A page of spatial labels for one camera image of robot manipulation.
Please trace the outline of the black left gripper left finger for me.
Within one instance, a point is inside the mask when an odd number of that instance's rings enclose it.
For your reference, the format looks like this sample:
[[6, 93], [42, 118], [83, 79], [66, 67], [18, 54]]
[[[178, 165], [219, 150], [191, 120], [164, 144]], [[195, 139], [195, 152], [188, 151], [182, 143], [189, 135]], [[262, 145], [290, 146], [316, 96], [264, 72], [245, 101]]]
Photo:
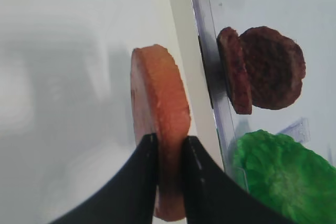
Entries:
[[157, 137], [144, 135], [111, 180], [54, 223], [152, 223], [158, 163]]

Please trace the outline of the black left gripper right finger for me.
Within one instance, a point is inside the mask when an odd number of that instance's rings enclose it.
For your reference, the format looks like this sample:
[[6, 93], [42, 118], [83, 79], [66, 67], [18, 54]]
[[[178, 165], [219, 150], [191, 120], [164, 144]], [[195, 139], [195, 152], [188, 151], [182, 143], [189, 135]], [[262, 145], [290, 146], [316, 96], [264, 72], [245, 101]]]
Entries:
[[290, 223], [240, 188], [196, 136], [182, 146], [182, 190], [187, 223]]

